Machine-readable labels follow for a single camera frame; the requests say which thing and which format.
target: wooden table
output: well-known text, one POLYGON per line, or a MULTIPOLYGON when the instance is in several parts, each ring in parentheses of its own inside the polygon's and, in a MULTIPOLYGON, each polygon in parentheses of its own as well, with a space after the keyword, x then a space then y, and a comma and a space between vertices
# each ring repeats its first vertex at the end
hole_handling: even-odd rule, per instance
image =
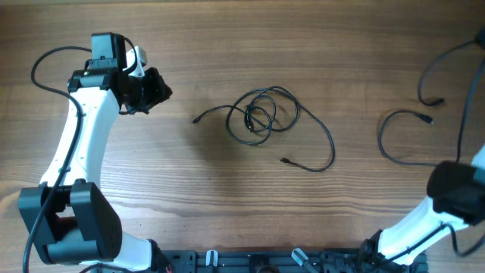
MULTIPOLYGON (((17 209, 20 189, 36 187, 50 164, 67 114, 67 100, 30 82, 33 62, 58 46, 90 47, 92 33, 121 33, 148 53, 172 88, 150 115, 117 119, 106 147, 102 192, 123 229, 163 249, 306 249, 356 247, 395 224, 426 194, 432 168, 403 167, 377 148, 377 127, 389 110, 409 108, 435 118, 392 121, 389 153, 405 160, 453 160, 466 92, 483 55, 456 52, 427 79, 418 78, 439 53, 471 39, 485 3, 440 1, 180 2, 2 6, 0 16, 0 271, 20 271, 27 230, 17 209), (192 124, 207 108, 235 102, 257 87, 286 87, 330 129, 328 140, 302 113, 296 126, 245 146, 224 129, 227 110, 192 124)), ((65 89, 89 58, 60 52, 39 66, 40 82, 65 89)), ((483 83, 477 88, 463 142, 470 162, 485 136, 483 83)), ((293 110, 278 99, 278 121, 293 110)), ((232 126, 242 137, 242 115, 232 126)), ((484 232, 462 231, 461 247, 484 232)), ((429 251, 431 272, 479 272, 485 251, 458 259, 450 239, 429 251)), ((80 267, 43 265, 33 251, 32 272, 80 267)))

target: cable plug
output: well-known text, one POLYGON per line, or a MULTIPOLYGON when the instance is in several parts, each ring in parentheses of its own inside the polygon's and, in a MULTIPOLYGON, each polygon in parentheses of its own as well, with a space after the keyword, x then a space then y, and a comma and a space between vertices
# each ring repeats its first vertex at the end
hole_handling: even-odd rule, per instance
POLYGON ((434 102, 430 103, 430 106, 437 106, 445 102, 444 98, 438 98, 434 102))
POLYGON ((477 33, 475 36, 475 42, 481 46, 482 49, 485 49, 485 27, 482 27, 477 33))
POLYGON ((244 126, 248 128, 250 133, 252 132, 252 129, 255 127, 255 125, 252 123, 249 113, 247 115, 244 115, 244 126))
POLYGON ((422 121, 428 123, 428 124, 433 124, 433 118, 430 117, 429 115, 421 114, 421 113, 415 113, 415 116, 420 118, 422 121))
POLYGON ((280 159, 280 161, 282 163, 287 163, 287 164, 291 163, 291 161, 289 159, 287 159, 287 158, 282 158, 282 159, 280 159))
POLYGON ((246 105, 246 111, 247 112, 252 112, 254 110, 255 110, 255 106, 253 104, 246 105))

